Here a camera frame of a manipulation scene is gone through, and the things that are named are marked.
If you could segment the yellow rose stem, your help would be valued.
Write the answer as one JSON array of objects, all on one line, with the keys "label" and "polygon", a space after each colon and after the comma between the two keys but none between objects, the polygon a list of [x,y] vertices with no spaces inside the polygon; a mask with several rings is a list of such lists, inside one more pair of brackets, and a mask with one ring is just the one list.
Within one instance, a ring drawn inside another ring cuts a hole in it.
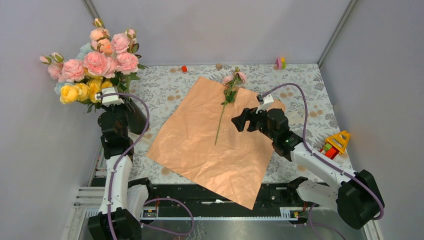
[{"label": "yellow rose stem", "polygon": [[100,102],[96,95],[102,89],[112,86],[113,83],[110,79],[88,74],[78,82],[58,82],[54,91],[59,95],[59,100],[64,105],[74,102],[91,105]]}]

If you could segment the orange wrapping paper sheet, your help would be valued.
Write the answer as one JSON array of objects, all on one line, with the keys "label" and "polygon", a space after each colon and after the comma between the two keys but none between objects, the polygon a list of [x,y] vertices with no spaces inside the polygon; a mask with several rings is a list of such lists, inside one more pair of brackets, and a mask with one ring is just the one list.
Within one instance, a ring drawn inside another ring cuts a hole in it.
[{"label": "orange wrapping paper sheet", "polygon": [[223,107],[224,86],[200,77],[163,124],[147,157],[190,181],[252,210],[274,153],[258,131],[239,132],[231,119],[259,106],[239,88]]}]

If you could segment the large pink rose stem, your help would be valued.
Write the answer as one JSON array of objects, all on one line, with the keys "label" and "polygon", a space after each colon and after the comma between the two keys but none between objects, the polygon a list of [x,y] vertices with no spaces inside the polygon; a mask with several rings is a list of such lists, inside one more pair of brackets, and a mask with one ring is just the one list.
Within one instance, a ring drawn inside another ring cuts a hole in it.
[{"label": "large pink rose stem", "polygon": [[47,68],[50,77],[58,82],[80,82],[85,78],[83,62],[77,59],[64,61],[64,57],[58,52],[50,56],[51,62]]}]

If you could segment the peach rose stem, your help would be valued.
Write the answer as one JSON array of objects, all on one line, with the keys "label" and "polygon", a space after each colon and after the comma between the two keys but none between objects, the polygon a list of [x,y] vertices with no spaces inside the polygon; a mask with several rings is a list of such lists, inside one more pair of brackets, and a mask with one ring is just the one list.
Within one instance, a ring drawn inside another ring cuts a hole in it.
[{"label": "peach rose stem", "polygon": [[95,26],[95,29],[93,29],[89,35],[91,39],[91,47],[100,53],[111,56],[113,50],[109,31],[105,28],[104,23],[100,18],[95,18],[93,25]]}]

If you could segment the blue rose stem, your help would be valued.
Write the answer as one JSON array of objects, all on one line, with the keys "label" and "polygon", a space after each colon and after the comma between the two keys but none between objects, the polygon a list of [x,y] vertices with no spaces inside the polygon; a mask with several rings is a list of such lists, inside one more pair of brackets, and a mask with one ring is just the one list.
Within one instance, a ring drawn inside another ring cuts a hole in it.
[{"label": "blue rose stem", "polygon": [[[91,48],[91,44],[90,43],[86,43],[85,45],[83,45],[80,50],[79,53],[77,54],[77,56],[75,57],[77,60],[82,61],[85,57],[85,55],[87,55],[88,53],[93,52],[92,48]],[[61,94],[61,88],[65,85],[70,85],[71,83],[69,82],[57,82],[54,88],[54,92],[59,96]]]}]

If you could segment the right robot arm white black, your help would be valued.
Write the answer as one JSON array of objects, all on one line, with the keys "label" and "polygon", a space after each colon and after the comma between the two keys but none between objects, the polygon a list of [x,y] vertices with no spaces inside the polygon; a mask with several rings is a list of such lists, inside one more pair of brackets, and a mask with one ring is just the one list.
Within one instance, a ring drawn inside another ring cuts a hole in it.
[{"label": "right robot arm white black", "polygon": [[384,216],[384,200],[374,176],[367,170],[342,168],[336,162],[313,150],[302,137],[289,128],[282,109],[245,108],[231,119],[239,132],[258,131],[272,141],[274,151],[290,162],[310,170],[324,181],[313,183],[298,177],[289,183],[287,201],[293,206],[303,202],[318,204],[338,213],[351,228],[359,230],[369,221]]}]

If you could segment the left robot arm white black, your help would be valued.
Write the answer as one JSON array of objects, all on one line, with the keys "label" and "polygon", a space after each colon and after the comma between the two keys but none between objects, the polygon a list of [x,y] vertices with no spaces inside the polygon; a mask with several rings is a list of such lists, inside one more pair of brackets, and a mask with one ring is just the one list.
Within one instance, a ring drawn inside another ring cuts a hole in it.
[{"label": "left robot arm white black", "polygon": [[129,180],[135,145],[129,132],[140,136],[149,126],[148,119],[131,103],[109,107],[97,123],[102,133],[106,180],[98,213],[88,219],[89,233],[94,240],[140,240],[143,205],[154,202],[155,192],[147,177]]}]

